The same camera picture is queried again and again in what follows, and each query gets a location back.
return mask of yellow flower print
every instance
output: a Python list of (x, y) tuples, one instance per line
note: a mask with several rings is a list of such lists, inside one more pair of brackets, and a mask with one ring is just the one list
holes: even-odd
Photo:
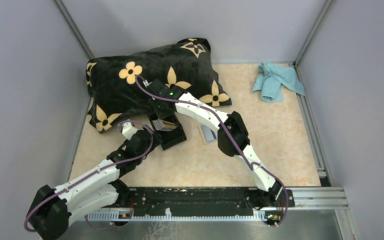
[(190, 42), (186, 43), (185, 45), (181, 46), (183, 49), (187, 49), (191, 51), (197, 58), (200, 57), (201, 53), (205, 53), (204, 47), (201, 45), (201, 43), (197, 42), (196, 38), (189, 38)]
[(92, 83), (91, 83), (91, 71), (92, 71), (92, 68), (96, 65), (97, 63), (96, 62), (88, 62), (87, 65), (86, 65), (86, 83), (87, 85), (90, 85), (92, 87)]
[(98, 122), (96, 122), (96, 130), (98, 130), (98, 132), (102, 131), (102, 129), (108, 130), (111, 128), (111, 123), (120, 115), (121, 113), (114, 113), (107, 117), (107, 114), (105, 114), (101, 107), (96, 105), (96, 118), (98, 119)]
[(182, 89), (187, 89), (191, 86), (189, 82), (186, 81), (177, 81), (175, 70), (170, 67), (167, 74), (167, 82), (165, 85), (167, 87), (173, 87), (174, 85), (181, 87)]
[(211, 94), (202, 96), (199, 100), (206, 104), (212, 103), (211, 106), (220, 106), (220, 102), (229, 100), (229, 96), (226, 93), (219, 94), (219, 86), (215, 80), (212, 81)]
[(126, 64), (126, 68), (123, 68), (118, 73), (118, 76), (121, 79), (126, 79), (128, 84), (135, 84), (136, 75), (139, 75), (141, 73), (142, 73), (142, 67), (139, 65), (136, 65), (134, 61), (129, 61)]

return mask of cable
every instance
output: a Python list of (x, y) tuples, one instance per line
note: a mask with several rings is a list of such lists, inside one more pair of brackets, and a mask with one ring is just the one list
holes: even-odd
[(120, 160), (120, 161), (116, 161), (114, 163), (111, 163), (111, 164), (108, 164), (108, 165), (105, 165), (103, 167), (100, 168), (100, 170), (95, 170), (91, 173), (89, 173), (88, 175), (84, 176), (82, 179), (78, 180), (77, 182), (69, 185), (67, 188), (49, 196), (48, 198), (46, 198), (45, 200), (41, 201), (38, 205), (36, 205), (28, 214), (27, 216), (25, 217), (25, 220), (24, 220), (24, 229), (27, 231), (27, 232), (30, 232), (30, 233), (35, 233), (36, 230), (34, 229), (31, 229), (29, 228), (28, 226), (28, 223), (29, 223), (29, 219), (33, 216), (33, 214), (39, 210), (43, 205), (45, 205), (47, 202), (51, 201), (52, 199), (56, 198), (57, 196), (63, 194), (63, 193), (66, 193), (68, 192), (70, 189), (74, 188), (75, 186), (81, 184), (82, 182), (84, 182), (86, 179), (92, 177), (93, 175), (99, 173), (100, 171), (102, 170), (105, 170), (105, 169), (108, 169), (108, 168), (111, 168), (115, 165), (119, 165), (119, 164), (124, 164), (124, 163), (128, 163), (128, 162), (131, 162), (131, 161), (135, 161), (135, 160), (138, 160), (138, 159), (141, 159), (143, 158), (144, 156), (146, 156), (150, 151), (151, 151), (151, 148), (153, 146), (153, 131), (147, 126), (147, 125), (144, 125), (144, 124), (141, 124), (137, 121), (132, 121), (132, 120), (125, 120), (125, 121), (122, 121), (120, 122), (119, 124), (124, 124), (124, 123), (134, 123), (134, 124), (138, 124), (140, 126), (142, 126), (144, 129), (146, 129), (150, 134), (151, 134), (151, 139), (150, 139), (150, 144), (149, 144), (149, 147), (146, 149), (146, 151), (144, 153), (142, 153), (141, 155), (139, 156), (135, 156), (135, 157), (132, 157), (132, 158), (128, 158), (128, 159), (125, 159), (125, 160)]
[(258, 167), (263, 169), (268, 175), (272, 176), (276, 181), (278, 181), (280, 183), (280, 185), (282, 186), (283, 191), (285, 193), (286, 205), (285, 205), (285, 210), (284, 210), (284, 213), (283, 213), (283, 217), (280, 219), (279, 223), (276, 225), (276, 227), (279, 227), (283, 223), (283, 221), (285, 219), (285, 216), (286, 216), (286, 214), (288, 212), (288, 205), (289, 205), (289, 195), (288, 195), (288, 191), (287, 191), (284, 183), (277, 176), (275, 176), (273, 173), (271, 173), (267, 168), (265, 168), (264, 166), (262, 166), (262, 165), (260, 165), (260, 164), (258, 164), (256, 162), (253, 162), (252, 164), (250, 164), (250, 162), (248, 161), (247, 157), (244, 155), (244, 152), (242, 152), (241, 148), (239, 147), (239, 145), (236, 143), (235, 139), (233, 138), (233, 136), (229, 132), (228, 127), (225, 125), (225, 123), (222, 121), (222, 119), (219, 117), (219, 115), (215, 111), (213, 111), (211, 108), (208, 108), (208, 107), (202, 106), (202, 105), (198, 105), (198, 104), (196, 104), (194, 102), (190, 102), (190, 101), (171, 99), (171, 98), (161, 97), (161, 96), (157, 96), (155, 94), (152, 94), (152, 93), (148, 92), (147, 90), (145, 90), (144, 87), (141, 86), (141, 84), (138, 81), (138, 78), (140, 78), (142, 80), (142, 83), (144, 81), (146, 81), (146, 79), (143, 78), (140, 75), (136, 75), (136, 85), (139, 87), (140, 90), (142, 90), (142, 92), (144, 92), (146, 95), (148, 95), (148, 96), (150, 96), (152, 98), (159, 99), (159, 100), (166, 101), (166, 102), (172, 102), (172, 103), (189, 104), (189, 105), (192, 105), (194, 107), (199, 107), (201, 109), (207, 110), (208, 112), (212, 113), (215, 116), (215, 118), (220, 122), (220, 125), (223, 128), (223, 130), (226, 132), (227, 137), (229, 138), (229, 140), (231, 141), (231, 143), (233, 144), (234, 148), (239, 153), (239, 155), (246, 162), (246, 164), (248, 165), (249, 169), (251, 171), (253, 171), (254, 170), (254, 165), (258, 165)]

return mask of flower pattern pillow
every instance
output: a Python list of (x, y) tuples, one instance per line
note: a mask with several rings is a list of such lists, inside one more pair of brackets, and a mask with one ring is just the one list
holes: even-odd
[(232, 105), (213, 70), (210, 52), (205, 38), (187, 38), (132, 55), (91, 59), (86, 65), (93, 101), (89, 123), (102, 133), (121, 120), (152, 114), (149, 97), (136, 85), (137, 75), (148, 82), (158, 79), (169, 88), (179, 86), (213, 107)]

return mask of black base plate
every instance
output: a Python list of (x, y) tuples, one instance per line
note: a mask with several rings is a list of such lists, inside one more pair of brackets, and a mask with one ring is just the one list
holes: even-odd
[[(293, 196), (291, 190), (287, 191), (289, 196)], [(165, 216), (167, 208), (174, 217), (210, 217), (252, 216), (251, 206), (280, 208), (280, 199), (285, 198), (285, 192), (282, 192), (278, 201), (273, 202), (257, 192), (255, 187), (135, 187), (130, 188), (129, 199), (133, 199), (137, 217)], [(251, 205), (257, 196), (260, 205)], [(129, 204), (119, 206), (129, 208)], [(293, 198), (288, 206), (295, 206)]]

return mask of aluminum frame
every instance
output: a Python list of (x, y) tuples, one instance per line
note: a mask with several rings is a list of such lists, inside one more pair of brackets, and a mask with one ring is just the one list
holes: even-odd
[[(68, 27), (74, 34), (82, 48), (84, 54), (89, 58), (93, 59), (95, 56), (91, 49), (89, 48), (86, 40), (83, 38), (80, 30), (76, 26), (75, 21), (71, 17), (69, 11), (65, 7), (62, 0), (52, 0), (55, 3), (55, 6), (60, 11), (61, 15), (65, 19)], [(304, 79), (302, 79), (300, 74), (300, 63), (305, 57), (308, 49), (311, 47), (311, 44), (320, 30), (323, 21), (326, 18), (326, 15), (329, 13), (330, 9), (334, 5), (336, 0), (327, 0), (314, 23), (308, 37), (306, 38), (296, 60), (291, 64), (297, 72), (298, 79), (305, 85)], [(307, 130), (308, 139), (311, 145), (311, 149), (314, 156), (314, 162), (317, 168), (317, 172), (320, 178), (328, 178), (330, 187), (288, 187), (294, 193), (296, 207), (289, 208), (290, 210), (306, 210), (306, 211), (323, 211), (323, 210), (335, 210), (338, 228), (344, 240), (357, 240), (358, 235), (356, 234), (357, 230), (348, 206), (347, 198), (342, 187), (334, 187), (334, 181), (331, 177), (329, 166), (326, 161), (326, 156), (323, 150), (322, 143), (320, 141), (320, 136), (314, 117), (311, 111), (311, 107), (307, 100), (306, 96), (297, 95), (299, 106), (301, 108), (302, 117), (304, 119), (305, 128)], [(78, 140), (80, 140), (82, 130), (78, 134)]]

